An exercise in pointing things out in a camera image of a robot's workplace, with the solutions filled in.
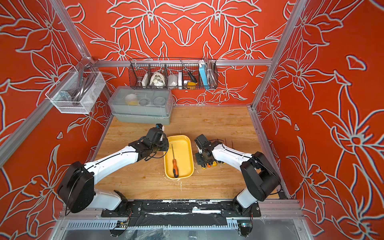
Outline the yellow plastic tray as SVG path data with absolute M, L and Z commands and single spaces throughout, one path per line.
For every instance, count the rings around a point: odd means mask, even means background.
M 192 144 L 189 137 L 185 135 L 169 136 L 169 150 L 164 156 L 165 174 L 171 180 L 179 180 L 189 178 L 194 173 L 194 159 L 192 152 Z M 174 178 L 173 174 L 173 154 L 171 144 L 173 144 L 177 166 L 179 169 L 179 177 Z

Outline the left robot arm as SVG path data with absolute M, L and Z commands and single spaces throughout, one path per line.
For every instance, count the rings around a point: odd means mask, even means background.
M 103 192 L 95 185 L 110 174 L 141 160 L 148 161 L 157 152 L 167 152 L 169 141 L 164 126 L 157 124 L 139 140 L 102 159 L 82 164 L 72 163 L 61 183 L 57 194 L 66 205 L 66 211 L 79 213 L 85 209 L 102 209 L 117 216 L 128 214 L 128 200 L 119 191 Z

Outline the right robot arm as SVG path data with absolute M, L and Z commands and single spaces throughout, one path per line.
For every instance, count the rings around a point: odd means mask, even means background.
M 281 184 L 278 173 L 261 152 L 243 153 L 220 140 L 210 141 L 205 135 L 198 136 L 195 144 L 197 163 L 201 167 L 212 166 L 214 162 L 226 163 L 242 173 L 246 187 L 234 198 L 237 207 L 246 209 L 258 201 L 263 202 Z

